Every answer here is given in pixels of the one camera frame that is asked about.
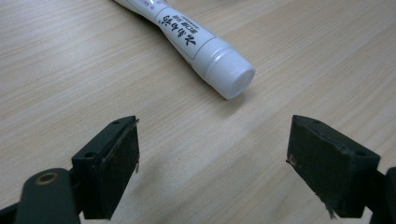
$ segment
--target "white cap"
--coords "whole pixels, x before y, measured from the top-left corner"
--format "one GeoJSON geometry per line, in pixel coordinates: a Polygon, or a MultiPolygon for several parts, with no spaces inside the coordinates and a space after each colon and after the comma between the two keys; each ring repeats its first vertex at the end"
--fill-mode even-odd
{"type": "Polygon", "coordinates": [[[225,99],[231,100],[247,88],[255,73],[254,67],[233,49],[210,64],[205,79],[225,99]]]}

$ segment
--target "wood grain surface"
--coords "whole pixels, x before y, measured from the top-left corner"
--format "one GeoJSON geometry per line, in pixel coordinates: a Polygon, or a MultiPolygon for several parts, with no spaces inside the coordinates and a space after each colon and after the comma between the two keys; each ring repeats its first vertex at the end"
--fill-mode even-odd
{"type": "Polygon", "coordinates": [[[140,172],[114,217],[82,223],[330,220],[285,163],[294,114],[396,165],[394,0],[169,0],[257,69],[226,101],[162,32],[111,0],[0,1],[0,209],[136,115],[140,172]]]}

